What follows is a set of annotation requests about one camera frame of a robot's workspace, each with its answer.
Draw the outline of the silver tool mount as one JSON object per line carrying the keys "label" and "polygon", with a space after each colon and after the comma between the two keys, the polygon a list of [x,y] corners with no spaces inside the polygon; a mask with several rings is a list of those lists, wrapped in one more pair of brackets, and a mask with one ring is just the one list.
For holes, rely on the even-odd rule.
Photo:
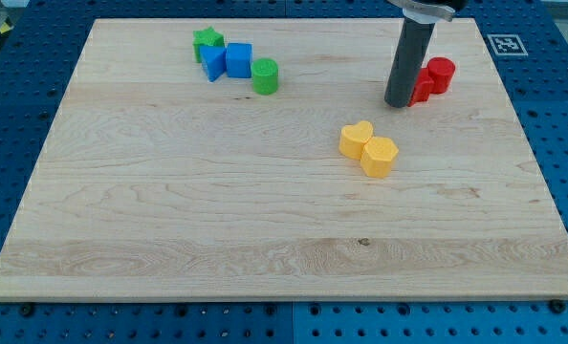
{"label": "silver tool mount", "polygon": [[451,22],[468,0],[387,0],[400,8],[405,18],[415,22]]}

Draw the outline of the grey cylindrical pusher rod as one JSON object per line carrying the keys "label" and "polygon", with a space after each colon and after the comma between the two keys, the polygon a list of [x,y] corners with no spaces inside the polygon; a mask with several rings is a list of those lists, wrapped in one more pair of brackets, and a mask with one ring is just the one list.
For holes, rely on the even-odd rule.
{"label": "grey cylindrical pusher rod", "polygon": [[434,23],[404,19],[384,93],[384,101],[391,107],[406,107],[411,100],[434,27]]}

